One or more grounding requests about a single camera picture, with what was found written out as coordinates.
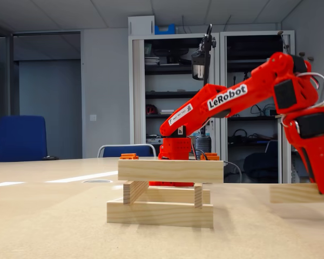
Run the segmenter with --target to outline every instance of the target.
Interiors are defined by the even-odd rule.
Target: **white wall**
[[[295,30],[296,52],[314,57],[312,71],[324,75],[324,0],[303,0],[282,29]]]
[[[207,26],[186,26],[189,33]],[[226,31],[279,30],[280,24],[235,24]],[[224,25],[214,25],[221,32]],[[88,29],[82,33],[83,157],[96,157],[104,144],[130,143],[128,29]],[[90,121],[96,114],[97,121]]]
[[[21,115],[45,118],[48,155],[82,158],[80,60],[19,62]]]

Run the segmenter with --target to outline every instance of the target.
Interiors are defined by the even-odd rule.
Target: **red robot arm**
[[[298,75],[310,71],[309,62],[277,52],[239,84],[230,88],[205,85],[161,125],[161,135],[167,138],[159,158],[187,160],[191,140],[186,136],[204,126],[209,118],[230,117],[273,97],[276,111],[286,114],[283,125],[288,141],[299,151],[311,181],[324,194],[324,107],[311,107],[318,99],[311,76]]]

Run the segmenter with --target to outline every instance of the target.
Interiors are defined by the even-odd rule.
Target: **blue office chair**
[[[150,144],[134,144],[134,145],[104,145],[99,148],[97,157],[100,158],[103,149],[103,158],[117,158],[121,154],[136,153],[137,156],[156,156],[155,148]]]
[[[39,161],[47,157],[45,121],[41,116],[0,119],[0,162]]]

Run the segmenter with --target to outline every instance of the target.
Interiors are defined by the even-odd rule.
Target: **wooden table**
[[[324,258],[324,203],[268,202],[268,185],[212,184],[214,229],[106,223],[110,183],[64,178],[115,171],[117,159],[0,163],[0,259]]]

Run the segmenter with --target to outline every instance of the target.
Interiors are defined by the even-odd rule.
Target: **label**
[[[182,135],[184,133],[184,127],[181,126],[178,128],[178,135]]]
[[[225,93],[219,93],[215,99],[207,101],[207,107],[209,111],[212,109],[217,108],[218,106],[233,100],[239,96],[243,96],[244,94],[247,93],[247,85],[242,84],[236,89],[229,89]]]
[[[182,110],[175,114],[171,119],[169,119],[169,126],[172,126],[174,122],[186,115],[188,112],[192,111],[193,107],[191,104],[186,105]]]

